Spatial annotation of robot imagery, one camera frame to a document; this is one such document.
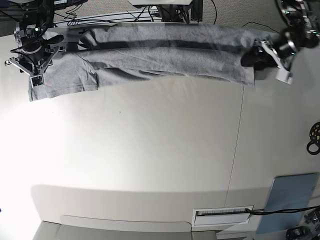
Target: cable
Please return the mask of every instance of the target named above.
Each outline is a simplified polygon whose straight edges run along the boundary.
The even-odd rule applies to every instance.
[[[276,32],[276,33],[279,33],[278,31],[274,30],[273,28],[269,27],[268,25],[264,25],[264,24],[261,24],[261,23],[257,23],[257,22],[254,22],[254,21],[250,21],[250,22],[247,22],[245,25],[242,26],[242,28],[248,24],[258,24],[258,25],[261,25],[261,26],[264,26],[264,27],[267,27],[269,29],[271,29],[272,31]]]
[[[15,17],[13,17],[13,16],[11,16],[11,15],[9,15],[8,13],[6,13],[6,12],[4,12],[4,11],[2,11],[2,10],[0,10],[0,13],[3,13],[4,15],[7,15],[9,18],[15,20],[16,22],[20,22],[19,19],[15,18]]]
[[[150,8],[151,8],[151,6],[148,7],[148,13],[149,13],[149,15],[150,15],[150,17],[151,17],[152,22],[154,22],[155,20],[154,20],[154,18],[153,18],[152,15],[151,15]]]
[[[318,206],[311,206],[311,207],[305,207],[305,208],[296,208],[296,209],[281,209],[277,211],[251,211],[250,209],[246,208],[245,211],[247,213],[250,213],[251,215],[255,216],[265,216],[265,215],[271,215],[271,214],[295,214],[300,213],[312,209],[318,209],[320,208],[320,205]]]
[[[131,12],[126,11],[128,14],[130,14],[132,17],[134,17],[138,22],[139,22],[139,18],[135,17],[135,15],[133,15]]]
[[[214,9],[215,9],[215,19],[214,19],[214,23],[213,24],[216,24],[218,11],[217,11],[217,7],[216,7],[216,4],[215,4],[214,0],[211,0],[211,2],[213,3]]]
[[[27,54],[20,52],[20,51],[12,51],[11,53],[18,54],[18,55],[20,54],[20,55],[23,55],[25,58],[29,59],[31,64],[33,65],[34,73],[38,74],[38,70],[37,70],[35,62]]]
[[[145,12],[146,8],[147,8],[147,7],[145,6],[144,9],[142,10],[142,12],[140,12],[140,14],[139,14],[139,16],[137,17],[137,19],[139,19],[140,16]]]
[[[58,15],[60,17],[63,17],[65,19],[70,19],[70,20],[74,20],[76,22],[88,22],[88,21],[97,21],[97,22],[104,22],[104,23],[114,23],[114,21],[110,21],[110,20],[103,20],[103,19],[92,19],[92,18],[86,18],[86,19],[74,19],[74,18],[71,18],[71,17],[66,17],[66,16],[63,16],[59,13],[54,13],[55,15]]]
[[[67,14],[67,15],[66,15],[66,18],[76,19],[76,18],[77,18],[76,11],[77,11],[79,8],[81,8],[82,5],[83,5],[83,4],[77,5],[77,6],[75,6],[74,8],[66,11],[66,12],[65,12],[65,14]],[[69,22],[67,23],[67,26],[71,26],[71,25],[73,25],[73,24],[75,25],[76,22],[75,22],[75,21],[69,21]]]

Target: gray carpet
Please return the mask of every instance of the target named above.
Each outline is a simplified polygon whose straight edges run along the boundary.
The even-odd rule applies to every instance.
[[[241,27],[248,22],[268,25],[276,31],[285,27],[274,0],[214,0],[217,25]],[[136,10],[127,0],[88,0],[76,11],[78,17]],[[203,23],[213,24],[215,8],[211,0],[203,0]],[[247,28],[271,31],[267,27],[250,23]]]

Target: black object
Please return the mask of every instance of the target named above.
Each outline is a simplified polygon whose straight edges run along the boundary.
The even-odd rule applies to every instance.
[[[10,6],[10,2],[7,0],[0,0],[0,8],[8,8]]]
[[[63,35],[56,35],[53,36],[52,38],[49,38],[48,40],[43,40],[42,45],[50,45],[50,44],[58,44],[64,40]]]
[[[304,207],[304,208],[281,209],[281,210],[277,210],[277,211],[252,211],[252,210],[246,208],[245,211],[251,215],[265,216],[265,215],[271,215],[271,214],[295,214],[295,213],[305,212],[308,210],[319,209],[319,208],[320,208],[320,205]]]
[[[71,6],[78,6],[80,4],[84,4],[88,2],[88,0],[67,0],[67,1],[61,1],[61,0],[54,0],[54,10],[62,10],[67,7]]]
[[[286,231],[286,240],[309,240],[311,239],[311,232],[306,226],[298,226]]]
[[[191,8],[191,21],[202,22],[204,0],[193,0]]]
[[[317,122],[315,125],[312,126],[310,130],[310,142],[306,146],[306,150],[311,155],[318,155],[320,154],[320,122]],[[310,151],[310,147],[312,145],[316,145],[318,147],[317,151]]]
[[[253,67],[254,70],[259,71],[267,67],[276,67],[277,64],[260,46],[253,46],[241,57],[241,66]]]
[[[320,208],[313,210],[312,212],[304,215],[305,223],[306,224],[320,224]]]

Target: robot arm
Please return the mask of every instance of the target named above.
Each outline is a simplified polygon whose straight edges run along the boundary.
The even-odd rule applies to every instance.
[[[302,48],[314,48],[320,39],[320,1],[275,0],[287,27],[273,39],[256,42],[242,57],[241,65],[262,70],[278,67],[276,78],[290,84],[294,56]]]
[[[18,47],[12,49],[18,57],[10,58],[5,65],[14,65],[21,72],[30,77],[32,88],[43,84],[43,73],[52,64],[52,58],[61,47],[53,47],[63,41],[62,35],[51,39],[44,39],[47,29],[54,26],[53,19],[56,10],[79,5],[88,0],[15,0],[23,9],[22,21],[17,22],[14,30],[14,38]]]

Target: blue mat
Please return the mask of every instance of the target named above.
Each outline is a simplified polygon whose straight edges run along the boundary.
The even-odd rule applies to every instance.
[[[264,211],[306,208],[317,179],[318,173],[276,177]],[[256,233],[266,234],[294,228],[299,224],[303,213],[277,213],[263,216]]]

